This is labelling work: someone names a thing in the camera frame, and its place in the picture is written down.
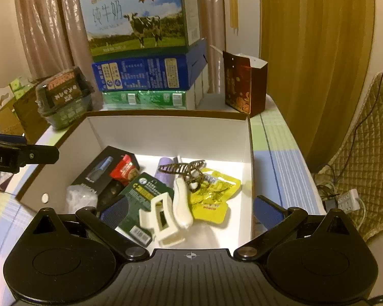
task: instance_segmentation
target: red snack package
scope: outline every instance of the red snack package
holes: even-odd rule
[[[109,175],[126,186],[139,175],[139,171],[132,163],[131,157],[126,154]]]

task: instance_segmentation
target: white handle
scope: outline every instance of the white handle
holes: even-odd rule
[[[174,180],[173,214],[180,228],[188,229],[193,224],[193,216],[187,202],[187,185],[181,177]]]

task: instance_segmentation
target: quilted fabric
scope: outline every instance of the quilted fabric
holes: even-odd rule
[[[368,95],[358,116],[356,125],[362,121],[373,107],[379,88],[381,74],[373,80]],[[336,176],[345,165],[352,144],[354,130],[347,136],[341,148],[329,164]],[[330,168],[323,168],[319,174],[330,175]],[[366,205],[366,220],[360,228],[364,240],[368,240],[383,230],[383,83],[377,104],[372,114],[358,128],[348,166],[338,180],[341,193],[357,189],[359,197]],[[350,214],[354,222],[362,220],[363,209]]]

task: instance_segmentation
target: round hole in box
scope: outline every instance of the round hole in box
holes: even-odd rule
[[[42,203],[47,203],[48,200],[49,200],[48,193],[44,193],[44,194],[41,196],[41,201],[42,201]]]

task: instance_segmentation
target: power strip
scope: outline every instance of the power strip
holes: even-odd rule
[[[343,210],[346,214],[360,209],[358,202],[359,195],[354,188],[337,197],[338,208]]]

